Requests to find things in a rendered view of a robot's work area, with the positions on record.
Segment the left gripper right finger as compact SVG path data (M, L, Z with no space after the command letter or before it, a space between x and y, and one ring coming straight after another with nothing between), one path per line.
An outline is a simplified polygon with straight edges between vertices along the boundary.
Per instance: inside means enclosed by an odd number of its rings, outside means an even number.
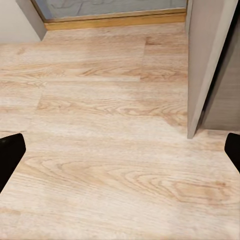
M224 150L240 173L240 135L229 133Z

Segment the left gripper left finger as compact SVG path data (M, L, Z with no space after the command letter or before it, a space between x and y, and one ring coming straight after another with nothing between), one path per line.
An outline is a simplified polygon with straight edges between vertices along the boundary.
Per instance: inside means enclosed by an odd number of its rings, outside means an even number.
M26 152L21 133L0 138L0 193Z

